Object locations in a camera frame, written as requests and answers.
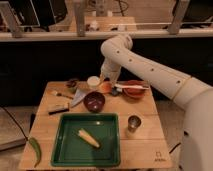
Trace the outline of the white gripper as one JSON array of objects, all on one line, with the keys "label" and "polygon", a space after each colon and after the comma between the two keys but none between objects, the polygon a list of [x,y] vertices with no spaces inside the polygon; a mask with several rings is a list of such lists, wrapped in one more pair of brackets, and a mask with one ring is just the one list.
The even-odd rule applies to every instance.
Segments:
[{"label": "white gripper", "polygon": [[108,64],[103,64],[101,66],[100,79],[109,79],[110,83],[114,85],[120,76],[120,67],[118,65],[112,66]]}]

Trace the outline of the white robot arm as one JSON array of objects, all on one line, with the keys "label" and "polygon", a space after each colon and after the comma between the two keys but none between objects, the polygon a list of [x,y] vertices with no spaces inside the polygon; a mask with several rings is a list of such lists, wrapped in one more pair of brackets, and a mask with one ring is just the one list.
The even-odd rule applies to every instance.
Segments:
[{"label": "white robot arm", "polygon": [[124,67],[147,81],[185,111],[179,166],[181,171],[213,171],[213,86],[131,51],[132,38],[105,40],[101,77],[115,84]]}]

